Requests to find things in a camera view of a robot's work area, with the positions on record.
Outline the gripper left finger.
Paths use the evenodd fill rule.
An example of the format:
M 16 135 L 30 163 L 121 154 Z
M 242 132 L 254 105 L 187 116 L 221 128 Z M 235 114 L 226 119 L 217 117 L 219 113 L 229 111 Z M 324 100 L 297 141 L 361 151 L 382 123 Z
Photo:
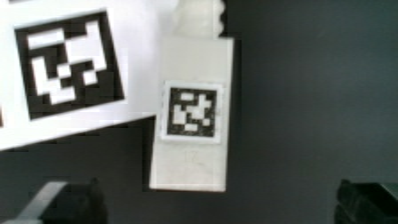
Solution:
M 52 181 L 6 224 L 109 224 L 109 210 L 100 181 Z

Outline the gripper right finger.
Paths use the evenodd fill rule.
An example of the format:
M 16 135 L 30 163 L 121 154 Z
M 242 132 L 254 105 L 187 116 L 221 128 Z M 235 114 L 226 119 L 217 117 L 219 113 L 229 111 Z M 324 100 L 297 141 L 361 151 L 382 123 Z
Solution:
M 398 224 L 398 183 L 341 181 L 334 224 Z

